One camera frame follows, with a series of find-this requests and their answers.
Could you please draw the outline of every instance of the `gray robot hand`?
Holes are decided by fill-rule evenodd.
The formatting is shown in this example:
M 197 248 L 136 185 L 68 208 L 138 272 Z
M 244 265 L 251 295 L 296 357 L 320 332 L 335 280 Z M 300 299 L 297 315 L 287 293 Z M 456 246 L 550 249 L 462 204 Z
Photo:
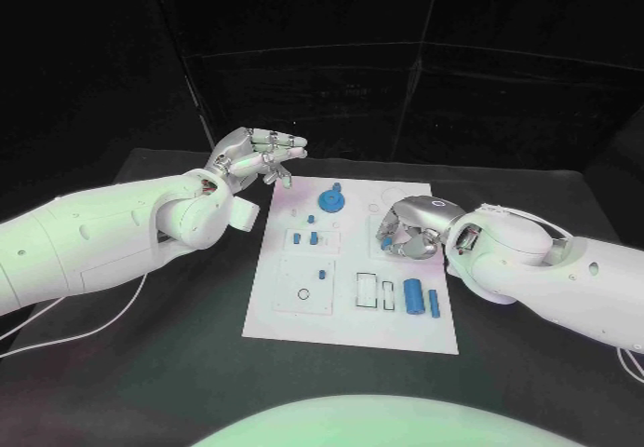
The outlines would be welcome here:
M 463 208 L 437 197 L 411 196 L 397 202 L 382 220 L 377 239 L 381 247 L 394 255 L 413 259 L 429 259 L 447 241 L 453 222 L 466 214 Z M 394 243 L 400 226 L 411 238 Z
M 264 183 L 283 179 L 292 187 L 292 173 L 282 163 L 306 158 L 306 139 L 274 130 L 238 128 L 220 141 L 205 168 L 227 178 L 233 193 L 243 191 L 264 175 Z

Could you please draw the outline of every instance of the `blue part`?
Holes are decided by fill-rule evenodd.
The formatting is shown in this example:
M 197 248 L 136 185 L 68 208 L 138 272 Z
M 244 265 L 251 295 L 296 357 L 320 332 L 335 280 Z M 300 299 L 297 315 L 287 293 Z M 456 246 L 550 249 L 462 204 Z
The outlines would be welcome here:
M 387 248 L 388 248 L 391 245 L 393 245 L 393 238 L 391 238 L 391 237 L 387 237 L 387 238 L 382 240 L 381 249 L 382 249 L 382 250 L 387 250 Z
M 405 305 L 407 313 L 420 315 L 426 313 L 426 302 L 423 301 L 423 288 L 420 287 L 420 280 L 416 278 L 404 281 L 405 286 Z
M 430 308 L 433 309 L 433 318 L 440 318 L 440 296 L 437 291 L 430 291 Z
M 320 194 L 319 205 L 326 212 L 339 212 L 345 207 L 345 196 L 339 183 L 333 184 L 333 189 Z

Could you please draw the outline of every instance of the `blue gear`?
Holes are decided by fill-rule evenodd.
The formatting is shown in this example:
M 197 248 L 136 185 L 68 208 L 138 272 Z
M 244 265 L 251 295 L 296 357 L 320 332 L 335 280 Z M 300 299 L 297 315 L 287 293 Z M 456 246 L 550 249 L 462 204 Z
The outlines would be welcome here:
M 326 212 L 339 212 L 342 210 L 345 206 L 345 196 L 342 195 L 342 187 L 339 183 L 333 184 L 333 189 L 320 194 L 319 205 Z

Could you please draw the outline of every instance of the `table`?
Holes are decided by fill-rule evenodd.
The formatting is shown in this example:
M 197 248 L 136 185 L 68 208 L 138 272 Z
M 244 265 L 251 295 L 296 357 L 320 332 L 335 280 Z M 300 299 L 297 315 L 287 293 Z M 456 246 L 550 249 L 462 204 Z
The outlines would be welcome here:
M 207 153 L 133 150 L 116 182 L 201 167 Z M 342 159 L 289 162 L 296 175 L 430 182 L 472 210 L 524 209 L 574 234 L 617 241 L 584 177 L 573 171 L 460 168 Z M 9 445 L 188 445 L 251 414 L 341 394 L 469 405 L 594 446 L 640 445 L 644 387 L 616 349 L 495 305 L 449 276 L 460 355 L 243 338 L 273 187 L 241 192 L 263 211 L 207 251 L 148 278 L 122 319 L 90 338 L 0 364 L 0 433 Z M 14 348 L 107 322 L 140 280 L 71 297 L 22 331 Z

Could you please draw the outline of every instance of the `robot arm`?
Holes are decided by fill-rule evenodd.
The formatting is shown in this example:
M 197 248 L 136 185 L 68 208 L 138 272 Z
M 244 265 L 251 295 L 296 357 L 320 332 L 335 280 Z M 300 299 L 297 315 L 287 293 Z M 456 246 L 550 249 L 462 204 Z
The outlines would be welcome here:
M 240 128 L 205 169 L 57 197 L 0 224 L 0 315 L 41 301 L 109 289 L 208 249 L 225 228 L 250 231 L 260 208 L 234 196 L 282 161 L 306 157 L 306 139 Z
M 393 244 L 400 222 L 417 235 Z M 564 238 L 552 238 L 544 224 Z M 393 255 L 416 259 L 430 257 L 443 243 L 447 272 L 482 298 L 499 304 L 522 301 L 555 324 L 644 352 L 643 251 L 574 237 L 524 211 L 483 205 L 466 213 L 430 196 L 394 205 L 377 238 Z

